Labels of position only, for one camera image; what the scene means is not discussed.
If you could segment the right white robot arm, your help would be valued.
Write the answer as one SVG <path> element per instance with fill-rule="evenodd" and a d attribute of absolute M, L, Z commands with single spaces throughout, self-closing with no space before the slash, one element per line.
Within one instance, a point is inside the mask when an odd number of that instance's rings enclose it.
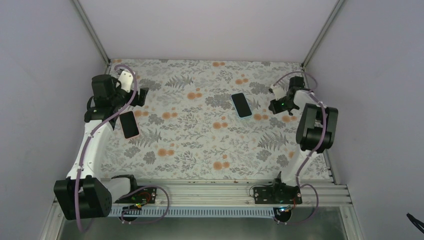
<path fill-rule="evenodd" d="M 295 135 L 294 159 L 273 180 L 270 200 L 276 204 L 300 204 L 301 176 L 312 159 L 333 145 L 338 110 L 318 100 L 313 89 L 306 88 L 301 76 L 291 77 L 287 90 L 274 83 L 269 91 L 274 94 L 268 107 L 273 114 L 302 112 Z"/>

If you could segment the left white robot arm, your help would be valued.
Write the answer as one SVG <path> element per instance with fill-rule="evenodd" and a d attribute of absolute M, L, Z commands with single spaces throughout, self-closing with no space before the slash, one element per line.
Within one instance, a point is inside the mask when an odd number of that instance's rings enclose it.
<path fill-rule="evenodd" d="M 132 90 L 135 76 L 123 71 L 118 78 L 109 74 L 94 76 L 93 91 L 84 114 L 84 134 L 71 170 L 57 180 L 53 191 L 67 220 L 107 217 L 113 203 L 120 198 L 131 203 L 139 197 L 137 181 L 132 174 L 117 175 L 107 183 L 100 178 L 106 147 L 116 124 L 122 124 L 125 138 L 140 134 L 135 117 L 128 106 L 145 103 L 148 88 Z"/>

